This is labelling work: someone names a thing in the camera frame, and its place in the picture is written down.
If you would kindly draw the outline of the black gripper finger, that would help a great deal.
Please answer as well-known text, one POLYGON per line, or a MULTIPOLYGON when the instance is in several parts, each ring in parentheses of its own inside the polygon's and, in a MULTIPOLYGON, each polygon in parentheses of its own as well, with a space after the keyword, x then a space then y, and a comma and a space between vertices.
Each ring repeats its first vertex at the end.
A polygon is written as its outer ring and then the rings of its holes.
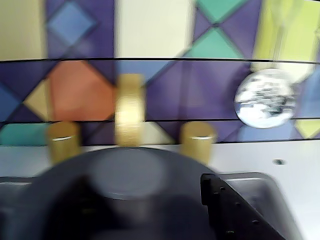
POLYGON ((201 203, 218 240, 283 240, 284 237, 220 177, 200 177, 201 203))
POLYGON ((84 176, 67 182, 37 177, 14 206, 16 240, 97 240, 125 223, 84 176))

